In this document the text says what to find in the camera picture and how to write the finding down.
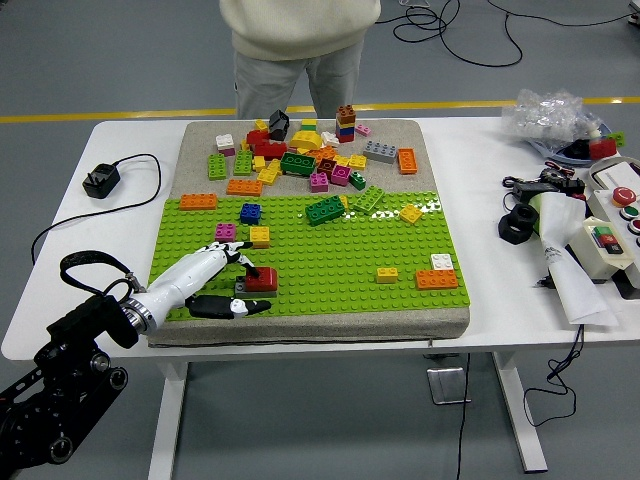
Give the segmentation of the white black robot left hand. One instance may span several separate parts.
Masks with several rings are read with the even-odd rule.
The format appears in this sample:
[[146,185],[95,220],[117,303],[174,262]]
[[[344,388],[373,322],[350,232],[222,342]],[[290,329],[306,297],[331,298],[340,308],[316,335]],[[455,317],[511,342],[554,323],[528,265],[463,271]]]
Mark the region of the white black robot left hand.
[[151,331],[161,327],[168,314],[186,307],[194,317],[234,320],[267,311],[266,300],[243,300],[219,295],[200,295],[207,282],[220,274],[227,265],[238,263],[252,277],[259,272],[253,262],[242,253],[253,244],[246,242],[213,242],[187,254],[153,281],[144,293],[132,299],[142,306],[143,317]]

